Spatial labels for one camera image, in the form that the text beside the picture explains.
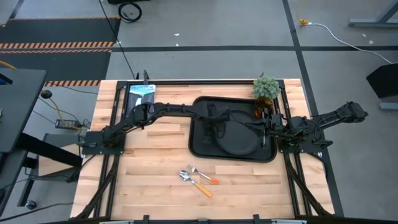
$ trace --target black tray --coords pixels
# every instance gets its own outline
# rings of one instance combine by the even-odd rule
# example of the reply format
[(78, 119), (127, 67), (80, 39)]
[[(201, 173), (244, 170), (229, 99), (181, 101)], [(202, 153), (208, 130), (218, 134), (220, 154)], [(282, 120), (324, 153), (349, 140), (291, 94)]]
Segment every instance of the black tray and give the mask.
[[(247, 114), (253, 114), (254, 119), (254, 100), (201, 96), (193, 102), (193, 105), (199, 103), (212, 103), (217, 108), (228, 107), (231, 110), (244, 111)], [(266, 136), (265, 145), (260, 146), (252, 153), (240, 156), (230, 154), (220, 148), (214, 138), (205, 137), (205, 130), (201, 121), (194, 118), (191, 119), (188, 147), (191, 153), (197, 157), (251, 162), (270, 162), (274, 160), (277, 153), (276, 141), (274, 138)]]

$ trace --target floor mat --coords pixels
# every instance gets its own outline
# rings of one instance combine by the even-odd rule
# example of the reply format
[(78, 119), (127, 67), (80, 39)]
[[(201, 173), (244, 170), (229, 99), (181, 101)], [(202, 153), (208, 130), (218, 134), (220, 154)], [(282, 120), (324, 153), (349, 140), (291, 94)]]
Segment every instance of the floor mat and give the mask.
[(0, 51), (0, 60), (18, 69), (46, 70), (46, 86), (99, 85), (110, 56), (108, 49)]
[[(120, 18), (109, 21), (118, 33)], [(102, 17), (11, 19), (0, 29), (0, 49), (111, 47), (115, 41)]]

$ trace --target plant pot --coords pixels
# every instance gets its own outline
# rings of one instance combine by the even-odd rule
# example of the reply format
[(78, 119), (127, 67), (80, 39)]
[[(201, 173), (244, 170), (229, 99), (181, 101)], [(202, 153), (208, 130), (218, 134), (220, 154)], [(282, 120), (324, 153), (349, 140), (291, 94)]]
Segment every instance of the plant pot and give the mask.
[(254, 112), (254, 116), (257, 119), (260, 119), (262, 116), (262, 112), (264, 112), (264, 108), (267, 108), (268, 111), (272, 111), (273, 103), (272, 99), (266, 96), (262, 96), (256, 99), (255, 102), (256, 110)]

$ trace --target wooden table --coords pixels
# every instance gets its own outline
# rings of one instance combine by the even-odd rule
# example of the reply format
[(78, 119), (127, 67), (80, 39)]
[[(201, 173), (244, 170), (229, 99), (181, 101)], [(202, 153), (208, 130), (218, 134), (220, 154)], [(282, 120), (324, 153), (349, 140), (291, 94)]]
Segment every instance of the wooden table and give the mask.
[[(292, 116), (308, 117), (300, 80), (284, 81)], [(109, 125), (116, 83), (103, 80), (99, 86), (91, 125), (94, 131)], [(251, 91), (252, 85), (157, 85), (155, 101), (190, 105), (202, 95), (252, 98)], [(143, 215), (150, 215), (151, 220), (252, 219), (253, 214), (260, 218), (294, 217), (281, 153), (266, 164), (198, 158), (188, 150), (189, 127), (190, 118), (164, 117), (145, 130), (127, 135), (125, 153), (119, 162), (112, 220), (142, 220)], [(301, 155), (301, 160), (309, 190), (333, 213), (322, 163), (306, 154)], [(80, 172), (71, 217), (79, 214), (96, 192), (102, 161), (103, 156), (96, 156)], [(180, 180), (178, 172), (188, 164), (220, 181), (219, 185), (210, 185), (193, 176), (214, 193), (213, 198)], [(302, 196), (296, 189), (303, 214)]]

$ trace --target potted plant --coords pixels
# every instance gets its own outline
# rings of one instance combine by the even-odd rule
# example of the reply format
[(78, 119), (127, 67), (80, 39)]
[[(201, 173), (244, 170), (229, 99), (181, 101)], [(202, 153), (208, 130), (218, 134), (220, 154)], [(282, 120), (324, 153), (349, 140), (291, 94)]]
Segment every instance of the potted plant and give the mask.
[(272, 110), (272, 100), (280, 93), (279, 83), (274, 77), (263, 76), (253, 81), (253, 96), (256, 98), (256, 118), (260, 118), (264, 108)]

